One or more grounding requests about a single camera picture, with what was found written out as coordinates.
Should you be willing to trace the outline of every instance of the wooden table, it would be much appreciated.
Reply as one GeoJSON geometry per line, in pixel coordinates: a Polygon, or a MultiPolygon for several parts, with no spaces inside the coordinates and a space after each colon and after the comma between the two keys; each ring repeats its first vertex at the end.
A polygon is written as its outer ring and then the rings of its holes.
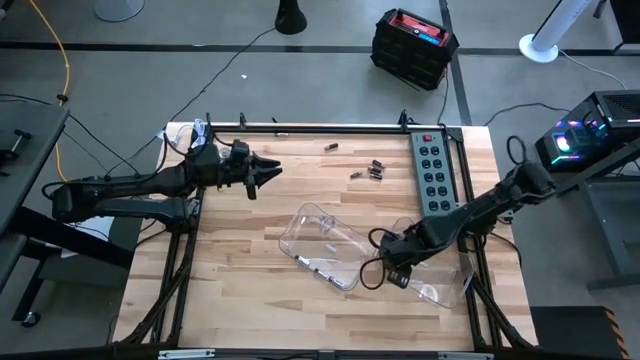
{"type": "MultiPolygon", "coordinates": [[[[181,124],[170,125],[171,137],[181,124]]],[[[462,129],[473,190],[480,195],[499,181],[489,130],[462,129]]],[[[232,138],[227,134],[221,137],[232,138]]],[[[278,247],[280,235],[292,216],[308,202],[357,229],[390,228],[405,216],[418,219],[408,136],[239,137],[259,155],[280,160],[284,171],[258,191],[255,201],[246,198],[241,185],[220,192],[210,188],[206,192],[182,322],[181,347],[451,351],[473,348],[464,298],[459,306],[449,310],[419,299],[411,290],[390,284],[377,291],[358,284],[352,291],[341,292],[314,278],[278,247]],[[340,143],[339,148],[325,153],[324,146],[333,142],[340,143]],[[349,178],[354,171],[364,171],[372,159],[387,167],[382,182],[366,177],[349,178]]],[[[188,140],[186,135],[183,138],[184,147],[188,140]]],[[[452,151],[452,158],[457,159],[453,146],[452,151]]],[[[167,158],[166,166],[181,160],[175,153],[167,158]]],[[[158,229],[159,225],[141,236],[158,229]]],[[[509,227],[498,225],[495,232],[513,238],[509,227]]],[[[169,238],[166,234],[138,248],[114,340],[128,335],[157,299],[169,238]]],[[[485,250],[496,302],[522,336],[537,343],[516,253],[491,236],[485,250]]],[[[489,341],[486,310],[481,301],[478,304],[483,334],[489,341]]],[[[170,303],[164,335],[170,328],[172,309],[170,303]]]]}

